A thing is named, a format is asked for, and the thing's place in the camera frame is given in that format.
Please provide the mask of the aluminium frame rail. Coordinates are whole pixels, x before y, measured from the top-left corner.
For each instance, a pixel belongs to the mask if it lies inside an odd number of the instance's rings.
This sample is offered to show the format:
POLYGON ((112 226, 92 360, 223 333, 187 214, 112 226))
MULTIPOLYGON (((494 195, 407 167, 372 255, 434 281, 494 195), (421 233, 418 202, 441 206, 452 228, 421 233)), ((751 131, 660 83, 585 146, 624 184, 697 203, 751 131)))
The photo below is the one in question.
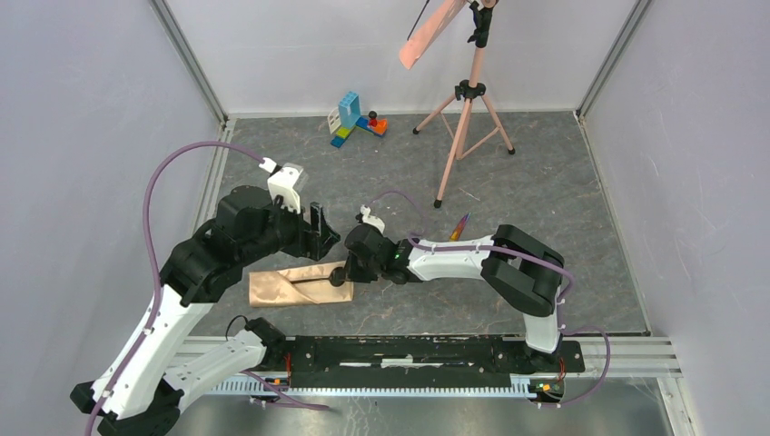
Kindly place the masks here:
POLYGON ((183 341, 150 435, 691 435, 670 340, 587 329, 552 357, 518 336, 183 341))

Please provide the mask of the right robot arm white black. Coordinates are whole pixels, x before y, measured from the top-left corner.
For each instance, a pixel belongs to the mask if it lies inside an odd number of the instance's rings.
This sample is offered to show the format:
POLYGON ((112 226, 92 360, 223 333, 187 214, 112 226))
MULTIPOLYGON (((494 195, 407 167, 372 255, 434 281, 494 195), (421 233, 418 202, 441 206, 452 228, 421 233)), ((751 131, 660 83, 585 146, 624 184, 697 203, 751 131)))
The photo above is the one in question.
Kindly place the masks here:
POLYGON ((522 314, 527 364, 546 371, 560 360, 558 298, 573 277, 560 253, 518 227, 502 224, 492 235, 470 241, 393 242, 374 226, 360 224, 344 246, 348 257, 331 273, 333 285, 480 280, 522 314))

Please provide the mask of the iridescent rainbow knife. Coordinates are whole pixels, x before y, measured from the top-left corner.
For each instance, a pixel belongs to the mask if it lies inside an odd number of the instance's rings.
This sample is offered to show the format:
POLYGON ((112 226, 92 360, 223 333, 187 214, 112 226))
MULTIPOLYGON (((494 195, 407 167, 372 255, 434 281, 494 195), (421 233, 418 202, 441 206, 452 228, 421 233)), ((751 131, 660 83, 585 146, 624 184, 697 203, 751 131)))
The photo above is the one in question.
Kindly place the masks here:
POLYGON ((453 232, 451 233, 451 235, 449 237, 449 240, 451 242, 456 242, 456 241, 459 240, 460 236, 462 235, 462 233, 463 233, 463 231, 464 231, 464 229, 465 229, 465 227, 467 225, 469 217, 470 217, 470 213, 465 213, 462 216, 462 218, 459 220, 459 222, 457 223, 457 225, 455 226, 455 228, 453 229, 453 232))

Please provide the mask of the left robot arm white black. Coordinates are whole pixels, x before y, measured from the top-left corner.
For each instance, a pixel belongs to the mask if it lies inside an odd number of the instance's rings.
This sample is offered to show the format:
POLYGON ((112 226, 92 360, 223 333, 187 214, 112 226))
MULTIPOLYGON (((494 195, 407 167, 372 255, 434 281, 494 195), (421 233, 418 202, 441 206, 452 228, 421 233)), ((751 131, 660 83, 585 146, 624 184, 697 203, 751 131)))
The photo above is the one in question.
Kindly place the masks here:
POLYGON ((70 397, 88 415, 87 431, 164 435, 193 402, 235 373, 278 368, 283 335, 261 318, 190 363, 175 367, 172 359, 247 266, 279 252, 318 261, 339 239, 319 203, 297 209, 260 187, 233 189, 213 218, 155 267, 151 302, 114 362, 98 379, 74 386, 70 397))

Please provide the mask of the black utensil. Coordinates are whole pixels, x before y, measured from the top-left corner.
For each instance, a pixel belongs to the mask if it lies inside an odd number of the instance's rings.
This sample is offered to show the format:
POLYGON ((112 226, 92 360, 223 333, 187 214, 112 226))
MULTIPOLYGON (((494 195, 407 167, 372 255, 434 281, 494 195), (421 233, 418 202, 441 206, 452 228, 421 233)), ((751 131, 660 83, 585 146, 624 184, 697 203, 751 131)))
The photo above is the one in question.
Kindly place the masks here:
POLYGON ((316 283, 316 282, 327 282, 333 287, 339 287, 346 282, 346 272, 342 267, 337 267, 337 268, 334 268, 330 272, 330 274, 325 278, 307 278, 307 279, 291 280, 291 284, 293 285, 305 284, 305 283, 316 283))

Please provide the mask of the colourful toy brick structure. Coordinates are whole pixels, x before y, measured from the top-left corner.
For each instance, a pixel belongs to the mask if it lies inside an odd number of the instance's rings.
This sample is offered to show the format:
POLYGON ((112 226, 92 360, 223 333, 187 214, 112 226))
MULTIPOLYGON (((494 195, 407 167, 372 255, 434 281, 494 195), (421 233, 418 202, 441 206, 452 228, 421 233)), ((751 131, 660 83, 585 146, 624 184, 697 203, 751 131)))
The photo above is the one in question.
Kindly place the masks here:
POLYGON ((360 96, 355 92, 346 93, 327 114, 327 125, 332 135, 330 144, 335 148, 341 148, 355 129, 383 137, 389 127, 388 120, 380 118, 377 112, 362 113, 360 96))

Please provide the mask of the pink tripod stand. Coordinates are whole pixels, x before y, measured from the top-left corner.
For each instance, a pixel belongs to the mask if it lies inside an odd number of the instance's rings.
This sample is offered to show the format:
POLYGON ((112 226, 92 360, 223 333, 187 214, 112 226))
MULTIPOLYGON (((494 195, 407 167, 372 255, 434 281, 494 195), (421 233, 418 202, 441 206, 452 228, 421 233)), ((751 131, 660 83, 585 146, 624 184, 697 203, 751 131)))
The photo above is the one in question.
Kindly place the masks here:
POLYGON ((445 164, 439 188, 435 196, 433 207, 439 209, 443 204, 443 199, 449 176, 453 164, 464 159, 467 155, 477 150, 481 145, 492 137, 498 135, 502 138, 506 146, 507 153, 513 155, 516 153, 515 146, 511 142, 504 126, 502 125, 497 110, 494 108, 491 100, 487 96, 487 87, 480 81, 480 73, 485 58, 485 50, 489 42, 490 28, 494 15, 494 8, 498 4, 496 1, 466 1, 464 8, 471 11, 473 30, 467 42, 474 45, 474 53, 470 67, 469 77, 455 85, 453 94, 451 94, 442 104, 429 113, 413 129, 412 133, 417 135, 435 118, 440 118, 450 133, 452 143, 449 149, 447 162, 445 164), (469 132, 469 123, 474 103, 480 100, 491 116, 494 128, 478 140, 471 147, 466 146, 469 132), (456 127, 451 127, 444 114, 444 110, 454 102, 461 102, 459 120, 456 127))

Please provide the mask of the peach cloth napkin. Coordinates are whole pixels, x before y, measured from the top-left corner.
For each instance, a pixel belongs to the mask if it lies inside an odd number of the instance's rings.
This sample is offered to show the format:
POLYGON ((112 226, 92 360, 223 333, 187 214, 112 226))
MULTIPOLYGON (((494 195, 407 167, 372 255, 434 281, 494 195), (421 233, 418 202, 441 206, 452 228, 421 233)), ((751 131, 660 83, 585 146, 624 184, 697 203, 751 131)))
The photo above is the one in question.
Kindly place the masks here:
POLYGON ((249 305, 253 308, 351 302, 352 282, 333 287, 327 282, 291 284, 291 280, 325 278, 344 262, 321 263, 267 272, 249 273, 249 305))

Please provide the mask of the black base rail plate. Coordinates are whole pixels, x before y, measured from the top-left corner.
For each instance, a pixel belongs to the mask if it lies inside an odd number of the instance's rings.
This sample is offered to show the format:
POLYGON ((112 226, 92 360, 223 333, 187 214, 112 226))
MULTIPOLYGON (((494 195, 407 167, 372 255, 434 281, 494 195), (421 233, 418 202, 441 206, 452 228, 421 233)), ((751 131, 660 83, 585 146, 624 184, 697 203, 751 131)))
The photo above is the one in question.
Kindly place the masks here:
POLYGON ((505 387, 511 376, 586 369, 577 341, 552 353, 518 336, 296 336, 271 347, 254 373, 284 372, 292 388, 505 387))

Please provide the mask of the pink panel on tripod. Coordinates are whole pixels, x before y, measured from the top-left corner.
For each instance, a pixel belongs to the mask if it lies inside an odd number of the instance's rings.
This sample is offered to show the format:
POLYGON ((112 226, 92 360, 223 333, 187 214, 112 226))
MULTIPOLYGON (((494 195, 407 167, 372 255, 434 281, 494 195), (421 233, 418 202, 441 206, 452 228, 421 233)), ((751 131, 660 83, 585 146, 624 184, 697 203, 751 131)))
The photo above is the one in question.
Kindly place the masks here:
POLYGON ((466 4, 463 0, 444 1, 437 10, 420 25, 399 51, 399 59, 406 69, 411 69, 439 35, 449 26, 466 4))

